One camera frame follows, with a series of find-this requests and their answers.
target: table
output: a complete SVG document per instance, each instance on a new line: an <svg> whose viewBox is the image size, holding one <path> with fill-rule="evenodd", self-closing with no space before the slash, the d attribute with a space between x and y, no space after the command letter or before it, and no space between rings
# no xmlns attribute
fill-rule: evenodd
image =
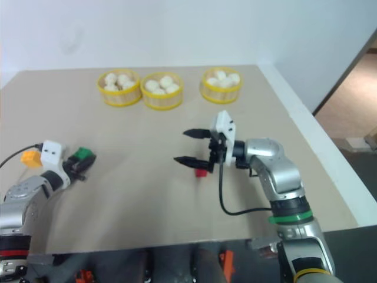
<svg viewBox="0 0 377 283"><path fill-rule="evenodd" d="M32 253L274 235L268 212L236 217L223 213L218 167L214 174L196 179L192 169L173 160L182 155L207 158L208 142L182 132L208 128L223 109L236 124L237 139L270 137L283 145L300 169L306 196L324 231L359 226L260 68L234 66L244 77L242 94L225 105L210 103L199 93L207 68L134 68L141 76L169 70L182 77L184 102L169 111L152 110L142 101L125 108L103 103L95 82L109 69L23 71L3 88L1 159L46 139L66 144L68 153L84 146L98 156L86 182L75 183L47 205L32 240ZM25 170L15 158L0 173L3 196L15 182L40 171ZM233 167L224 168L224 201L229 210L269 205L259 180L249 180L246 171Z"/></svg>

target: floor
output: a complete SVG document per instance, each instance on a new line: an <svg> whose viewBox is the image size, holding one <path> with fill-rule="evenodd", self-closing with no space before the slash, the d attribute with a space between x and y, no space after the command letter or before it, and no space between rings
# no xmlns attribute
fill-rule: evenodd
<svg viewBox="0 0 377 283"><path fill-rule="evenodd" d="M363 137L377 127L377 54L365 54L316 115L331 138Z"/></svg>
<svg viewBox="0 0 377 283"><path fill-rule="evenodd" d="M190 255L196 248L204 248L219 254L230 249L234 252L235 273L232 283L238 282L279 282L279 266L276 259L264 259L259 253L247 247L246 240L227 242L203 242L198 244L164 246L153 249L153 283L193 282L190 274ZM93 252L71 255L60 266L33 264L29 266L26 279L47 276L50 283L74 283L74 275L80 268L92 270L98 283L128 282L119 278L127 261L139 250Z"/></svg>
<svg viewBox="0 0 377 283"><path fill-rule="evenodd" d="M377 153L352 153L347 150L341 150L341 152L377 201Z"/></svg>

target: robotic arm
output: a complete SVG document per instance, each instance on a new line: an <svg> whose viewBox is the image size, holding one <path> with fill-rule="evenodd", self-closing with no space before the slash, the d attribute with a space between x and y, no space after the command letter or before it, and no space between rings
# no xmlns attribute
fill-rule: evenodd
<svg viewBox="0 0 377 283"><path fill-rule="evenodd" d="M32 176L7 191L0 204L0 282L19 282L27 273L27 256L35 224L43 207L95 161L88 149L80 149L63 162L64 147L45 141L41 161L45 172Z"/></svg>
<svg viewBox="0 0 377 283"><path fill-rule="evenodd" d="M329 248L313 217L297 167L285 155L281 144L271 139L235 140L236 127L226 111L220 112L211 130L191 129L184 134L210 138L210 160L176 157L188 167L213 171L215 163L255 170L268 198L281 239L277 245L282 282L337 283Z"/></svg>

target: yellow steamer rim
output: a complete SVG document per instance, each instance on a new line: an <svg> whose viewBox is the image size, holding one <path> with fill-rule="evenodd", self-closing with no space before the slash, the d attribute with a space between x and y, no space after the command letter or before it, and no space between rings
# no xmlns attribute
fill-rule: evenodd
<svg viewBox="0 0 377 283"><path fill-rule="evenodd" d="M241 81L238 83L238 85L235 85L234 87L229 88L221 88L221 87L215 87L213 85L210 85L207 83L207 79L209 78L210 74L213 74L216 71L224 71L228 74L236 73L240 76ZM219 103L219 104L227 104L232 103L237 100L239 97L239 92L241 89L241 86L243 84L242 76L241 74L228 67L214 67L211 69L208 69L202 76L201 84L200 84L200 93L202 96L213 103Z"/></svg>
<svg viewBox="0 0 377 283"><path fill-rule="evenodd" d="M162 77L169 75L174 82L179 85L179 89L169 94L153 94L145 89L145 83L148 80L160 81ZM179 106L183 101L183 81L175 73L171 72L156 72L144 77L140 84L141 92L143 93L143 100L146 106L155 110L170 110Z"/></svg>
<svg viewBox="0 0 377 283"><path fill-rule="evenodd" d="M116 75L126 74L135 81L135 85L126 90L105 90L104 79L106 75L109 73L114 73ZM140 76L131 69L115 69L102 74L97 80L97 88L100 91L104 102L114 107L129 106L138 102L141 99Z"/></svg>

